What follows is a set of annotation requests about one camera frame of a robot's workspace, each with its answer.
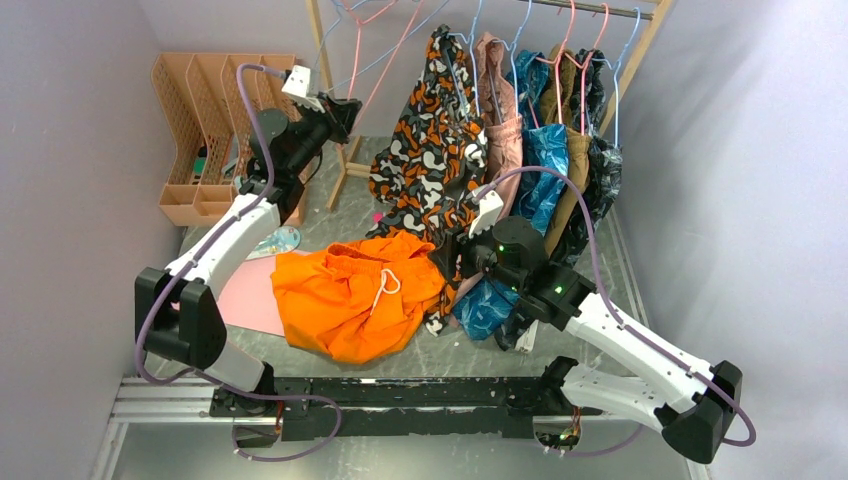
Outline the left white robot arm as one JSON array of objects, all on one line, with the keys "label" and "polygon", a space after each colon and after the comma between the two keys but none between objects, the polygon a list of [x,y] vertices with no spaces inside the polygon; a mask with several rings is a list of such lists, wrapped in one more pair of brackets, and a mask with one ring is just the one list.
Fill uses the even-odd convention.
[{"label": "left white robot arm", "polygon": [[148,382],[165,385],[145,368],[153,353],[236,393],[237,403],[261,416],[277,400],[272,367],[231,342],[217,305],[223,287],[253,249],[292,214],[304,192],[301,172],[327,142],[345,144],[362,103],[325,94],[299,106],[292,121],[279,109],[247,109],[253,156],[230,209],[207,234],[163,269],[135,280],[134,362]]}]

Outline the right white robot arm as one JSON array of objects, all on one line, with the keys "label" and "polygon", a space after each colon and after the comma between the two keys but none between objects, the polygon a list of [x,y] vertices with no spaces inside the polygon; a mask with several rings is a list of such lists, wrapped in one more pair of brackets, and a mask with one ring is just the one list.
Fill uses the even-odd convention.
[{"label": "right white robot arm", "polygon": [[667,445],[700,464],[730,444],[742,415],[742,371],[728,360],[711,364],[672,345],[623,313],[599,285],[550,260],[542,237],[522,217],[486,229],[454,226],[435,237],[430,258],[452,285],[480,275],[454,309],[468,334],[491,331],[502,349],[508,331],[541,323],[579,338],[629,370],[618,376],[559,356],[541,376],[539,398],[550,413],[571,406],[626,417],[659,433]]}]

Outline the pink wire hanger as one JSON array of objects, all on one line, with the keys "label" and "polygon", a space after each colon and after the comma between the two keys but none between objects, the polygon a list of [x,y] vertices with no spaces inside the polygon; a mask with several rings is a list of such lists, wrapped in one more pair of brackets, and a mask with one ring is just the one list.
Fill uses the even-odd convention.
[{"label": "pink wire hanger", "polygon": [[346,98],[363,102],[355,127],[364,120],[383,83],[388,66],[406,34],[421,14],[426,1],[341,1],[353,23],[352,65]]}]

